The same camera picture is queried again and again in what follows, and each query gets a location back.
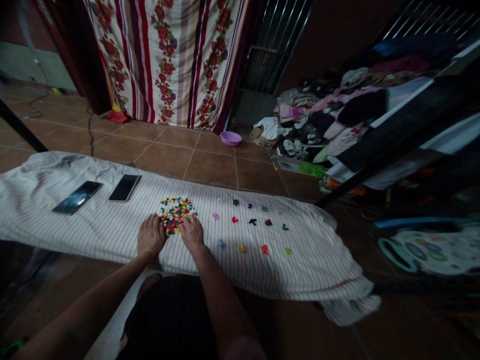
pile of clothes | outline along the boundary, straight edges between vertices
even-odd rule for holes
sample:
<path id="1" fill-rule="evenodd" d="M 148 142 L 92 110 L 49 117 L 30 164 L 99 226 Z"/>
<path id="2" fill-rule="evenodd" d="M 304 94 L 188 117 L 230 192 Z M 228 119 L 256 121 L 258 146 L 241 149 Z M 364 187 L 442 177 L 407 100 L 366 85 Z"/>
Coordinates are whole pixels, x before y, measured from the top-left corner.
<path id="1" fill-rule="evenodd" d="M 370 124 L 426 86 L 459 51 L 448 33 L 384 40 L 328 78 L 302 80 L 283 92 L 273 110 L 285 138 L 279 155 L 323 163 L 359 141 Z"/>

floral curtain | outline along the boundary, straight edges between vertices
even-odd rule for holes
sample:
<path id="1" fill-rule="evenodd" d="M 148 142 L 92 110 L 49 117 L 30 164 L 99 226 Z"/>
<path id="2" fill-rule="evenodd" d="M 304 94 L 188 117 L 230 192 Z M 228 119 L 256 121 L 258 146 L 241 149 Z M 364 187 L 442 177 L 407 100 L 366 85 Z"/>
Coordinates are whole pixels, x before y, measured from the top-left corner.
<path id="1" fill-rule="evenodd" d="M 222 130 L 258 1 L 84 2 L 117 103 L 127 116 Z"/>

person's left hand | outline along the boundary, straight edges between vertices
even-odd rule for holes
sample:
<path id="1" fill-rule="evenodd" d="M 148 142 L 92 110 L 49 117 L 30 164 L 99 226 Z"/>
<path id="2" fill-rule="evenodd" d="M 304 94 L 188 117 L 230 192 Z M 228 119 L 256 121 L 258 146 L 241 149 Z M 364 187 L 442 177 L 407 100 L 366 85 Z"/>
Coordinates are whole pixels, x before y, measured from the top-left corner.
<path id="1" fill-rule="evenodd" d="M 153 213 L 140 225 L 138 231 L 137 254 L 149 252 L 152 256 L 158 255 L 165 245 L 165 228 L 160 217 Z"/>

red rose pattern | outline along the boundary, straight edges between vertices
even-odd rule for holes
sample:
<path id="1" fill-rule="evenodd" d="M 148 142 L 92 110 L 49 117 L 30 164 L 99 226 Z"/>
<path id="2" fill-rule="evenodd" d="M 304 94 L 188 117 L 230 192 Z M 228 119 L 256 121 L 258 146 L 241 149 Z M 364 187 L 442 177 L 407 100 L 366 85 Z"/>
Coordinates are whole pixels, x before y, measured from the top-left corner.
<path id="1" fill-rule="evenodd" d="M 170 14 L 170 11 L 165 11 L 166 9 L 171 9 L 173 6 L 174 0 L 157 0 L 157 4 L 154 8 L 155 14 L 151 17 L 151 24 L 158 32 L 158 48 L 163 50 L 164 55 L 158 63 L 160 74 L 158 74 L 158 79 L 155 81 L 155 85 L 160 89 L 160 100 L 163 101 L 163 106 L 160 109 L 160 119 L 162 124 L 166 125 L 170 124 L 170 119 L 173 114 L 175 114 L 172 108 L 174 101 L 177 98 L 174 92 L 170 89 L 169 83 L 170 76 L 176 70 L 172 64 L 172 58 L 174 57 L 175 49 L 177 48 L 177 39 L 174 38 L 174 35 L 170 30 L 170 25 L 167 23 L 167 20 L 171 19 L 166 19 L 166 13 Z"/>
<path id="2" fill-rule="evenodd" d="M 99 42 L 103 45 L 105 52 L 108 56 L 104 56 L 108 63 L 108 72 L 110 74 L 113 85 L 115 86 L 116 95 L 122 107 L 126 106 L 122 92 L 125 91 L 124 82 L 129 78 L 129 73 L 123 71 L 124 63 L 120 52 L 117 50 L 117 46 L 113 40 L 112 35 L 112 18 L 115 16 L 114 9 L 109 0 L 95 0 L 95 3 L 90 3 L 91 7 L 96 7 L 96 14 L 98 24 L 100 27 L 96 27 L 98 35 L 100 37 Z"/>
<path id="3" fill-rule="evenodd" d="M 225 7 L 227 0 L 218 0 L 216 4 L 220 10 L 216 20 L 216 31 L 219 32 L 219 35 L 215 42 L 211 44 L 212 51 L 208 56 L 208 60 L 203 62 L 206 77 L 205 88 L 207 91 L 206 97 L 203 99 L 203 105 L 200 109 L 196 110 L 198 120 L 200 121 L 200 128 L 210 127 L 209 116 L 217 108 L 215 105 L 215 93 L 218 91 L 219 86 L 217 80 L 214 80 L 213 77 L 215 70 L 219 68 L 219 64 L 228 58 L 225 34 L 233 23 L 231 20 L 231 10 Z"/>

phone screen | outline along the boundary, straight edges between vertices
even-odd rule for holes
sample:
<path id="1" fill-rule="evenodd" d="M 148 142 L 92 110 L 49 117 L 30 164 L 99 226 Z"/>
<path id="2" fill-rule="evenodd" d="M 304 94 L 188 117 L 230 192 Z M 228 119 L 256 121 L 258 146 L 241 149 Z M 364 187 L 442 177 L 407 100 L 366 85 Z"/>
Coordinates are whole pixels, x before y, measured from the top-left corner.
<path id="1" fill-rule="evenodd" d="M 102 186 L 99 182 L 85 181 L 69 197 L 63 200 L 56 208 L 56 213 L 73 214 Z"/>
<path id="2" fill-rule="evenodd" d="M 108 200 L 119 202 L 127 201 L 139 178 L 140 176 L 138 175 L 123 175 Z"/>

